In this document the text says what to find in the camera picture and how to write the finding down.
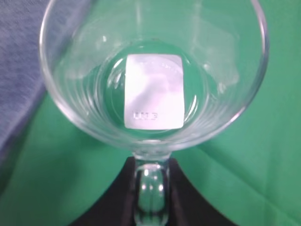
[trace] glass handle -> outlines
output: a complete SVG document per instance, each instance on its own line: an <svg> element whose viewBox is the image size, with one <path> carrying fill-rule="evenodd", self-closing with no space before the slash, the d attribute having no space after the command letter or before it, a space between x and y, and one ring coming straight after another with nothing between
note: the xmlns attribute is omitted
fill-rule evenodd
<svg viewBox="0 0 301 226"><path fill-rule="evenodd" d="M134 214L137 226L164 226L168 212L168 160L136 160Z"/></svg>

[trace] glass mug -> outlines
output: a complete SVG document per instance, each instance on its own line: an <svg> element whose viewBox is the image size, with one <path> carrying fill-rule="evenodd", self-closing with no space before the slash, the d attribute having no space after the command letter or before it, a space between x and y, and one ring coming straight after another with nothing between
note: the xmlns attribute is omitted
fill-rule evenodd
<svg viewBox="0 0 301 226"><path fill-rule="evenodd" d="M255 96L268 55L257 0L51 0L40 33L59 109L133 152L137 225L167 223L171 152L231 124Z"/></svg>

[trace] glass rim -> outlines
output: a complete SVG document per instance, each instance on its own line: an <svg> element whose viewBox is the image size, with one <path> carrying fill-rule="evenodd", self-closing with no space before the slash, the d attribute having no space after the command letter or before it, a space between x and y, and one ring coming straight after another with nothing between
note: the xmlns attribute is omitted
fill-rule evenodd
<svg viewBox="0 0 301 226"><path fill-rule="evenodd" d="M264 12L261 8L260 3L258 0L250 0L251 4L253 5L253 9L255 10L255 13L257 15L259 27L260 27L260 33L261 33L261 58L260 63L258 64L257 73L253 80L253 83L245 96L244 104L243 106L228 120L226 123L220 125L219 127L215 128L214 130L196 137L191 140L187 141L180 141L180 142L172 142L172 143L156 143L156 144L142 144L142 143L133 143L131 142L116 142L116 139L114 137L108 136L105 133L99 134L96 129L93 129L90 125L88 125L84 120L81 119L80 116L78 116L76 113L71 110L72 108L69 107L68 103L62 98L62 96L59 94L55 82L53 80L53 76L51 73L51 70L48 66L47 56L46 56L46 48L45 48L45 39L46 39L46 26L47 21L49 19L50 12L54 6L54 4L58 0L50 0L44 17L41 24L40 29L40 40L39 40L39 61L40 61L40 67L42 71L42 77L44 79L45 86L57 105L57 107L61 110L61 112L79 129L82 131L88 133L89 135L97 138L98 140L105 142L107 144L110 144L112 146L116 146L119 148L126 148L130 149L132 151L138 151L142 150L142 152L145 149L151 149L152 151L156 152L162 152L165 150L164 153L166 154L171 151L181 150L185 149L191 146L195 146L198 144L201 144L210 138L216 136L220 132L222 132L225 128L227 128L232 122L234 122L244 111L248 108L252 100L254 99L255 95L257 94L262 81L265 76L265 72L267 70L267 65L269 61L269 34L268 34L268 28L267 28L267 22L264 15Z"/></svg>

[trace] glass bottom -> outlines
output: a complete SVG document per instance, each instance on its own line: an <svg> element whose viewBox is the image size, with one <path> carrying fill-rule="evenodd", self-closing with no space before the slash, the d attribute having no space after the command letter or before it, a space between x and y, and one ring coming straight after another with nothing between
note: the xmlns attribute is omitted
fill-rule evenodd
<svg viewBox="0 0 301 226"><path fill-rule="evenodd" d="M130 54L171 54L182 58L184 71L184 127L189 126L206 105L208 81L206 72L189 55L176 46L158 40L130 43L101 65L95 83L95 95L100 109L110 122L131 137L141 140L161 140L179 129L127 129L124 124L126 59Z"/></svg>

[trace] white label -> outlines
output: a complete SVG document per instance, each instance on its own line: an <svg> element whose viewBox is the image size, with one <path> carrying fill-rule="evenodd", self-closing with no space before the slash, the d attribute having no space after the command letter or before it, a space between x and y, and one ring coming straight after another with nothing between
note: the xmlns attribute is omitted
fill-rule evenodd
<svg viewBox="0 0 301 226"><path fill-rule="evenodd" d="M124 122L128 129L163 130L183 126L183 67L179 56L127 56Z"/></svg>

